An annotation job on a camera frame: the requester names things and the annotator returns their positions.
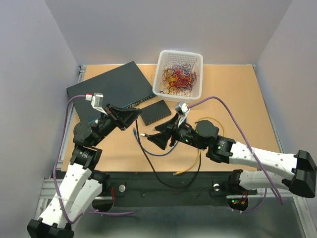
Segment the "small black network switch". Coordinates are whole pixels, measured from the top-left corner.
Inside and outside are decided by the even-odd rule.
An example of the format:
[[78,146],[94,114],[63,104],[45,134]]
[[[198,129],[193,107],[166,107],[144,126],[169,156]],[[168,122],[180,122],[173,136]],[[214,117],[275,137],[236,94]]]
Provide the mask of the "small black network switch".
[[145,126],[171,115],[171,110],[164,100],[160,100],[141,109],[141,119]]

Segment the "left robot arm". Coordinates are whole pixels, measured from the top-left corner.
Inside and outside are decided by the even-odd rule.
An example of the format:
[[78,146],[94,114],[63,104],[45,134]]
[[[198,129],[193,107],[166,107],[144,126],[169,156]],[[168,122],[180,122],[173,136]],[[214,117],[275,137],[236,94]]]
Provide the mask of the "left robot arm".
[[72,238],[74,226],[98,195],[110,191],[109,176],[95,169],[102,154],[96,146],[114,129],[126,130],[141,114],[139,108],[119,109],[106,105],[92,122],[81,121],[73,133],[74,150],[61,183],[55,182],[56,194],[37,218],[30,220],[27,231],[32,238]]

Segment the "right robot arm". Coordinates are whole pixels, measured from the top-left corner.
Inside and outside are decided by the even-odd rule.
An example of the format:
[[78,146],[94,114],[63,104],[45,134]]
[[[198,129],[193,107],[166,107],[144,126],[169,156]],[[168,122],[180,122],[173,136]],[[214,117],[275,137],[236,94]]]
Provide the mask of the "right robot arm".
[[157,134],[148,140],[164,150],[176,141],[206,151],[206,157],[217,163],[246,165],[256,171],[235,170],[229,177],[228,188],[233,193],[257,188],[284,189],[291,193],[314,198],[316,195],[317,165],[309,152],[284,154],[249,148],[246,144],[219,135],[218,127],[201,120],[192,127],[179,123],[178,117],[155,127]]

